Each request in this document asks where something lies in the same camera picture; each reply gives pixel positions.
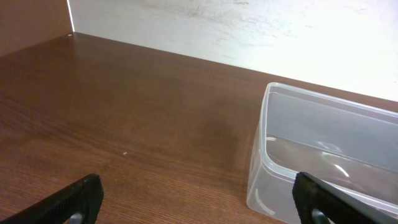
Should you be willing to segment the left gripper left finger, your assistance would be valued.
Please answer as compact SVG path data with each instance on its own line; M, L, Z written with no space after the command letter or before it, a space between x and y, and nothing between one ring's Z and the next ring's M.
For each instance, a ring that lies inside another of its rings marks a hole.
M97 221L104 191L98 174L89 174L32 206L4 219L1 224L65 223L78 215L80 223Z

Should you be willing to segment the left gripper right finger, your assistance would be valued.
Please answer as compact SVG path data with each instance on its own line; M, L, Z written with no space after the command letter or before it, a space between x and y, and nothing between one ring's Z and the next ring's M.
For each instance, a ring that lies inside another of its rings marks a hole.
M300 221L316 223L397 223L390 217L307 172L295 177L292 195Z

